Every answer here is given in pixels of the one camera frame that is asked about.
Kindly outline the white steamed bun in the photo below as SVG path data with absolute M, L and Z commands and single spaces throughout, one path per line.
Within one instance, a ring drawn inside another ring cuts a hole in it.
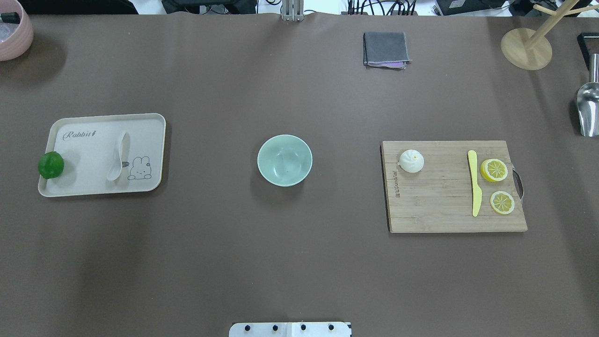
M 399 156 L 397 164 L 407 173 L 417 173 L 424 168 L 425 160 L 419 151 L 408 149 Z

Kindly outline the white ceramic soup spoon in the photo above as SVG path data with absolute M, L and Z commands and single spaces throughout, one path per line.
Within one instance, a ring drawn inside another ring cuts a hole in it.
M 117 180 L 122 174 L 123 168 L 129 165 L 123 160 L 123 143 L 127 136 L 128 132 L 122 132 L 114 143 L 112 163 L 106 175 L 107 181 Z

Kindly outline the light green bowl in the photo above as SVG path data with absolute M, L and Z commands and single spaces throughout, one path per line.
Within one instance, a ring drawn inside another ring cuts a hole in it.
M 312 165 L 313 154 L 309 145 L 290 134 L 268 139 L 257 153 L 259 172 L 276 186 L 294 186 L 304 181 Z

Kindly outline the pink bowl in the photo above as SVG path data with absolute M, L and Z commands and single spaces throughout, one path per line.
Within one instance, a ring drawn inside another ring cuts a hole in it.
M 0 9 L 2 13 L 16 12 L 21 19 L 19 24 L 1 24 L 0 60 L 12 60 L 32 45 L 34 30 L 28 13 L 17 0 L 2 0 Z

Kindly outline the bamboo cutting board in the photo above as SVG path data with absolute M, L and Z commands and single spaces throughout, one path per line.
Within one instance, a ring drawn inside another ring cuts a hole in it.
M 399 156 L 408 149 L 419 151 L 424 168 L 407 173 L 398 166 Z M 472 185 L 467 152 L 478 158 L 478 184 L 482 204 L 472 216 Z M 500 182 L 486 181 L 480 173 L 484 160 L 499 159 L 508 167 L 508 176 Z M 383 141 L 381 161 L 384 167 L 387 218 L 391 233 L 480 233 L 525 232 L 526 217 L 512 176 L 512 162 L 503 140 Z M 507 215 L 496 213 L 489 198 L 504 190 L 515 200 L 515 209 Z

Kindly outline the folded grey cloth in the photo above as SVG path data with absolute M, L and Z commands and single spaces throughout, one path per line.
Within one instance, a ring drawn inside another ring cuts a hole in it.
M 368 31 L 362 39 L 365 66 L 404 70 L 412 62 L 404 32 Z

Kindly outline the yellow plastic knife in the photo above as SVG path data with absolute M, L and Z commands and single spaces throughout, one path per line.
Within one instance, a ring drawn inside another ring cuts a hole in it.
M 473 217 L 477 217 L 481 209 L 482 204 L 482 189 L 478 184 L 478 173 L 479 169 L 477 166 L 478 158 L 477 153 L 474 150 L 467 152 L 468 166 L 470 170 L 471 178 L 471 189 L 472 189 L 472 209 L 471 214 Z

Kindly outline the upper lemon half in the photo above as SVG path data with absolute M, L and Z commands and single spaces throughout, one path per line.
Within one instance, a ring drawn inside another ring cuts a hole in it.
M 507 178 L 508 167 L 499 159 L 487 159 L 481 163 L 481 176 L 489 182 L 500 182 Z

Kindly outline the beige rabbit serving tray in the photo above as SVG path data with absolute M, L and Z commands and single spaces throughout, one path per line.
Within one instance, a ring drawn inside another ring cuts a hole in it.
M 107 181 L 114 143 L 122 132 L 128 132 L 123 160 L 129 165 L 117 180 Z M 56 178 L 40 178 L 39 194 L 66 197 L 154 190 L 162 180 L 165 135 L 166 121 L 158 113 L 62 118 L 51 126 L 46 151 L 63 157 L 64 171 Z

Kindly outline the lower lemon slice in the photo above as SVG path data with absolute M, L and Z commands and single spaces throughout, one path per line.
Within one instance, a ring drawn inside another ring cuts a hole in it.
M 515 200 L 504 190 L 497 190 L 489 198 L 490 207 L 501 215 L 507 215 L 515 209 Z

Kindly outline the green lime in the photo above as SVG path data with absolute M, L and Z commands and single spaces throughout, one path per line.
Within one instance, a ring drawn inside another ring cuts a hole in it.
M 63 157 L 56 151 L 47 152 L 38 162 L 38 172 L 43 179 L 52 179 L 60 176 L 65 167 Z

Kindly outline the wooden cup stand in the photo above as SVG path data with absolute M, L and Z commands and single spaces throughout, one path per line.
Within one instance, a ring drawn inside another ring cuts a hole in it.
M 529 71 L 541 70 L 552 58 L 552 47 L 545 35 L 565 16 L 578 14 L 599 6 L 587 6 L 573 9 L 577 0 L 567 0 L 556 10 L 539 5 L 533 8 L 548 14 L 548 18 L 537 30 L 528 28 L 512 29 L 501 39 L 503 55 L 515 66 Z

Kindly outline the steel scoop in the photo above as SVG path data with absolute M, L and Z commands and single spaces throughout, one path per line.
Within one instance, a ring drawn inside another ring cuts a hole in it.
M 576 107 L 582 136 L 599 134 L 599 55 L 590 57 L 590 81 L 582 85 L 576 94 Z

